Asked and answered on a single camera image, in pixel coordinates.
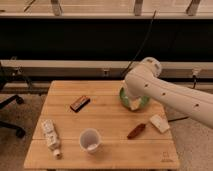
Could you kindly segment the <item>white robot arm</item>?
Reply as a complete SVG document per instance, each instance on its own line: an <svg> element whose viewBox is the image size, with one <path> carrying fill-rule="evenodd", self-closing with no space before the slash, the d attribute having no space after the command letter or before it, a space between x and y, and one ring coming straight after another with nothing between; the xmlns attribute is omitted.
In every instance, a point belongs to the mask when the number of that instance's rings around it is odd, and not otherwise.
<svg viewBox="0 0 213 171"><path fill-rule="evenodd" d="M161 80L161 71L157 59L144 58L125 75L123 87L127 97L151 97L213 129L213 94Z"/></svg>

